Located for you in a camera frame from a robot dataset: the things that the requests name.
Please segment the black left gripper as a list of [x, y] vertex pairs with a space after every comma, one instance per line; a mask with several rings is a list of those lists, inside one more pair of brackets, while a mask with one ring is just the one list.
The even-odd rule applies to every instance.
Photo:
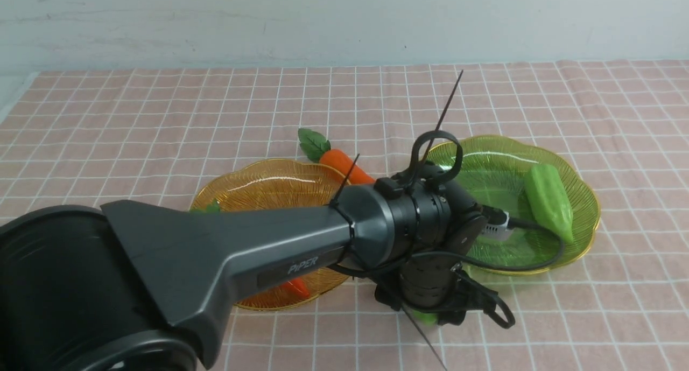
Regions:
[[403, 307], [431, 314], [436, 325], [461, 325], [468, 311], [498, 322], [498, 294], [480, 285], [462, 264], [494, 265], [447, 251], [426, 251], [376, 268], [376, 301], [398, 312]]

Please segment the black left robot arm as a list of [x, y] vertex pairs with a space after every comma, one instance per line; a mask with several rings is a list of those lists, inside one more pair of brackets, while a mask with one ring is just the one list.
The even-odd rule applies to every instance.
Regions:
[[487, 225], [426, 163], [342, 185], [321, 206], [187, 212], [120, 200], [2, 225], [2, 370], [195, 370], [219, 357], [234, 303], [322, 267], [443, 307], [445, 277]]

